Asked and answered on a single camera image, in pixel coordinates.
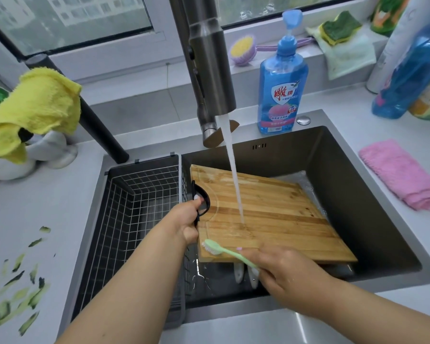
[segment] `green scouring sponge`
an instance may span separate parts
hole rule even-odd
[[[346,42],[361,28],[361,23],[349,11],[343,11],[335,20],[327,21],[319,26],[322,38],[330,46]]]

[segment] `purple brush handle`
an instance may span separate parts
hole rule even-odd
[[[312,42],[314,42],[314,38],[306,37],[299,39],[297,42],[298,43],[296,45],[296,48],[299,48],[311,44]],[[277,46],[256,46],[256,50],[258,52],[275,52],[277,50]]]

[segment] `wire drying rack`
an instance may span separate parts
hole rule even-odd
[[[172,207],[187,200],[189,181],[183,168],[181,156],[171,155],[108,171],[72,319],[109,282]],[[184,262],[165,328],[177,327],[184,320],[188,258]]]

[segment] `window frame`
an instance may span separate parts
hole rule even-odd
[[[143,3],[153,31],[51,54],[51,59],[67,77],[81,84],[183,61],[169,0],[143,0]],[[376,4],[377,0],[352,0],[305,11],[303,25],[295,29],[295,35],[304,34],[304,27],[334,19],[344,10],[358,19],[367,19]],[[281,17],[276,17],[229,28],[224,33],[228,48],[246,35],[254,35],[259,44],[274,44],[285,33],[285,26]],[[0,76],[5,84],[15,86],[26,70],[0,42]]]

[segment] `pink cloth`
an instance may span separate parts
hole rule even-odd
[[[430,210],[430,175],[395,140],[367,146],[359,156],[407,205],[415,210]]]

